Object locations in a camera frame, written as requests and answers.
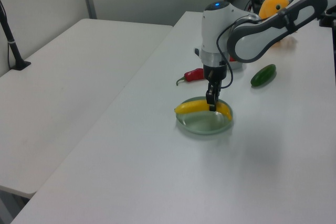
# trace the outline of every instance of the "yellow banana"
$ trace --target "yellow banana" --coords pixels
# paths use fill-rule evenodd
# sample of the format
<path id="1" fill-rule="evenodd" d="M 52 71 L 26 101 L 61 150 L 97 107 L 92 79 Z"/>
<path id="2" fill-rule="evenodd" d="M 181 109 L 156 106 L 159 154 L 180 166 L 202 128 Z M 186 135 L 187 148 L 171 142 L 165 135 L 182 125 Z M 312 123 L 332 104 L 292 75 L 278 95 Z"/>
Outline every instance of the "yellow banana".
<path id="1" fill-rule="evenodd" d="M 206 100 L 197 100 L 197 101 L 185 102 L 185 103 L 180 104 L 179 106 L 176 107 L 175 113 L 176 114 L 187 114 L 187 113 L 206 111 L 206 110 L 209 110 L 209 104 L 206 103 Z M 224 103 L 217 102 L 216 111 L 227 116 L 227 118 L 230 121 L 232 120 L 230 109 Z"/>

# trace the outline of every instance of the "white desk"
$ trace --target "white desk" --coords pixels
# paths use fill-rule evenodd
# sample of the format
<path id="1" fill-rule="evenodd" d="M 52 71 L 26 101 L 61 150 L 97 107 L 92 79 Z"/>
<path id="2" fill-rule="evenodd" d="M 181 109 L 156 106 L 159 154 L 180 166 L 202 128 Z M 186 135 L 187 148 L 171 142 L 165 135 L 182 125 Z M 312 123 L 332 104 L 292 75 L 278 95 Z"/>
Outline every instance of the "white desk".
<path id="1" fill-rule="evenodd" d="M 0 78 L 0 189 L 30 198 L 172 27 L 84 19 Z"/>
<path id="2" fill-rule="evenodd" d="M 175 85 L 201 66 L 201 19 L 181 18 L 13 224 L 334 223 L 331 30 L 307 25 L 235 72 L 220 95 L 234 126 L 199 136 L 176 125 L 174 108 L 207 88 Z M 252 89 L 270 63 L 276 78 Z"/>

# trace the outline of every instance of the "robotic arm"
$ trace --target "robotic arm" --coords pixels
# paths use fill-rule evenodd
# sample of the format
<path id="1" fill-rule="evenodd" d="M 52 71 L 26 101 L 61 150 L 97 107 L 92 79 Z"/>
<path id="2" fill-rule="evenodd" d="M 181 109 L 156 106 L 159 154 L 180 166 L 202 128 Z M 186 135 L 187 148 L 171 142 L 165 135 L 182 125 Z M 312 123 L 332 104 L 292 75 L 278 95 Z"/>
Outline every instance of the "robotic arm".
<path id="1" fill-rule="evenodd" d="M 240 62 L 256 61 L 274 43 L 334 5 L 336 0 L 293 0 L 286 8 L 264 21 L 258 15 L 237 9 L 228 2 L 207 6 L 203 12 L 200 58 L 204 77 L 209 81 L 206 98 L 210 110 L 216 110 L 229 55 Z"/>

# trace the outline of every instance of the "red chili pepper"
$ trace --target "red chili pepper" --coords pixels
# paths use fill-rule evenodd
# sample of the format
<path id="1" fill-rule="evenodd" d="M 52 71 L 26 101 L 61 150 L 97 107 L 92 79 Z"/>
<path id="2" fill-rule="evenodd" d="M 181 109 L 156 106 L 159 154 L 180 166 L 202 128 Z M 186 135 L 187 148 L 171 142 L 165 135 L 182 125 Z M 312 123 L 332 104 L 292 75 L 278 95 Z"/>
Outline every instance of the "red chili pepper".
<path id="1" fill-rule="evenodd" d="M 176 86 L 178 86 L 178 82 L 182 80 L 190 82 L 190 81 L 197 81 L 197 80 L 203 80 L 203 79 L 204 79 L 203 68 L 196 68 L 193 71 L 185 73 L 184 77 L 178 79 L 176 82 Z"/>

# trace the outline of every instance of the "black pole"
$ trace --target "black pole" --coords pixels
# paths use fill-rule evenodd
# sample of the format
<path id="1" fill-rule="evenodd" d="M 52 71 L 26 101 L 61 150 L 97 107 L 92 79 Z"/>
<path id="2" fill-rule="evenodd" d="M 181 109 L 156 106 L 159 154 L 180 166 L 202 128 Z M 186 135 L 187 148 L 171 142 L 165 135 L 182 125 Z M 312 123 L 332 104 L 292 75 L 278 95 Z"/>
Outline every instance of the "black pole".
<path id="1" fill-rule="evenodd" d="M 19 49 L 17 48 L 11 29 L 9 28 L 9 24 L 7 22 L 7 16 L 1 1 L 0 1 L 0 23 L 5 32 L 7 41 L 9 43 L 9 46 L 11 47 L 11 50 L 15 58 L 15 66 L 13 66 L 12 69 L 15 70 L 25 69 L 27 66 L 30 65 L 30 62 L 24 61 L 20 55 Z"/>

